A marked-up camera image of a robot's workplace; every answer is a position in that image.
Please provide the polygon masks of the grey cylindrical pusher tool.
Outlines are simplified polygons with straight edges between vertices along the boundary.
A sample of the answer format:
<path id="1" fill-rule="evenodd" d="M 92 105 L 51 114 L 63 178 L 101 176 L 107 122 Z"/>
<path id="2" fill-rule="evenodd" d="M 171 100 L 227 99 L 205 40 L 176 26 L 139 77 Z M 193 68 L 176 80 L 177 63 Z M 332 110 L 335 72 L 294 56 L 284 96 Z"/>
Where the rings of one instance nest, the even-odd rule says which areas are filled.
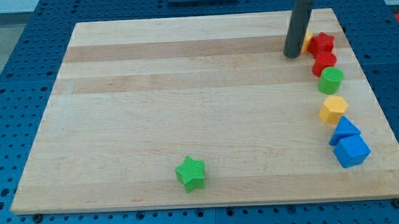
<path id="1" fill-rule="evenodd" d="M 289 20 L 283 54 L 290 59 L 301 54 L 303 41 L 313 9 L 313 0 L 295 0 Z"/>

